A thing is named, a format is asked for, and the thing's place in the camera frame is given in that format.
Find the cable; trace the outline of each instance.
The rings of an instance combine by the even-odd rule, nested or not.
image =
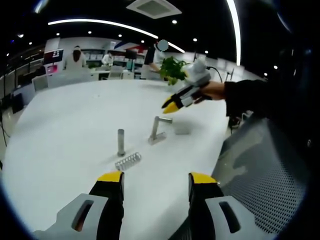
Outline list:
[[[4,131],[5,135],[6,135],[8,138],[11,138],[11,136],[6,132],[5,127],[3,127],[3,131]]]
[[[7,147],[7,140],[6,140],[6,135],[5,135],[5,130],[4,130],[4,126],[2,125],[2,121],[1,121],[1,128],[2,128],[2,134],[3,134],[3,140],[4,140],[4,144]]]
[[[1,128],[2,128],[2,134],[3,134],[3,140],[4,140],[4,144],[7,147],[7,140],[6,140],[6,136],[5,136],[5,129],[4,129],[4,122],[3,122],[3,118],[2,118],[2,111],[0,110],[1,113],[1,117],[0,117],[0,123],[1,123]]]
[[[220,77],[220,81],[221,81],[221,83],[223,83],[224,81],[222,81],[222,77],[221,77],[221,75],[220,75],[220,72],[218,71],[218,69],[216,69],[215,67],[213,67],[213,66],[208,66],[206,69],[214,69],[214,70],[216,70],[216,72],[219,74],[219,77]]]

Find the green plant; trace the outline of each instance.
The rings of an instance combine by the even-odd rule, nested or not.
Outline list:
[[[173,56],[165,58],[160,68],[160,75],[162,78],[168,79],[169,85],[175,85],[179,79],[186,79],[186,74],[181,71],[181,68],[186,64],[185,61],[179,61]]]

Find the ceiling air vent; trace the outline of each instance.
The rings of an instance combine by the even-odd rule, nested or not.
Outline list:
[[[152,19],[182,14],[178,8],[166,0],[136,0],[126,8]]]

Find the white shirt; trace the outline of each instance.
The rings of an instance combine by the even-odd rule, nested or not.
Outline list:
[[[113,65],[114,64],[114,58],[112,56],[110,56],[109,54],[106,54],[103,56],[101,62],[103,63],[103,65]]]
[[[63,67],[66,70],[73,71],[73,70],[78,70],[78,69],[81,69],[81,68],[85,67],[86,64],[87,64],[86,56],[83,53],[81,53],[79,60],[76,61],[76,62],[74,60],[73,54],[71,53],[69,56],[67,56],[64,59]]]
[[[153,63],[160,69],[162,62],[166,58],[165,54],[163,51],[159,51],[158,49],[155,49],[154,51],[154,57],[153,57]]]

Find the metal peg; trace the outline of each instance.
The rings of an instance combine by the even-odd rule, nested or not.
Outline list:
[[[172,124],[173,120],[171,118],[165,118],[165,117],[159,117],[159,116],[156,116],[154,118],[152,132],[151,132],[151,135],[149,137],[149,143],[151,145],[154,145],[154,144],[164,140],[167,137],[165,132],[157,134],[158,127],[159,127],[159,122]]]
[[[118,153],[117,155],[119,157],[123,157],[126,155],[125,152],[125,130],[124,129],[118,129]]]

